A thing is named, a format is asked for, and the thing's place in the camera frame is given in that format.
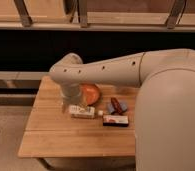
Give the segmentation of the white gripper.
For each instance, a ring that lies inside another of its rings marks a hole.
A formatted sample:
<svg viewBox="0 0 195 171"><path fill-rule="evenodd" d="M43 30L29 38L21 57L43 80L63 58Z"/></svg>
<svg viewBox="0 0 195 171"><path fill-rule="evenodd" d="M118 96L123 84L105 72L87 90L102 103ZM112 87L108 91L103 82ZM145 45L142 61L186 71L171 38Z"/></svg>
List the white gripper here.
<svg viewBox="0 0 195 171"><path fill-rule="evenodd" d="M65 112L70 105L79 105L82 102L82 90L79 84L62 84L62 111Z"/></svg>

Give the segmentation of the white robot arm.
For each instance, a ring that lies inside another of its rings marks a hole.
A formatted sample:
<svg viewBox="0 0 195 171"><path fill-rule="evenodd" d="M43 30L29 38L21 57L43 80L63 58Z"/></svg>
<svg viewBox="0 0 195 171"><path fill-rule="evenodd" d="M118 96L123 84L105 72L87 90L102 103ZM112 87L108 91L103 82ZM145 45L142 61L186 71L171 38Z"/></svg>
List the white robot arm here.
<svg viewBox="0 0 195 171"><path fill-rule="evenodd" d="M136 171L195 171L195 50L149 51L85 64L69 53L49 75L63 99L81 83L134 86Z"/></svg>

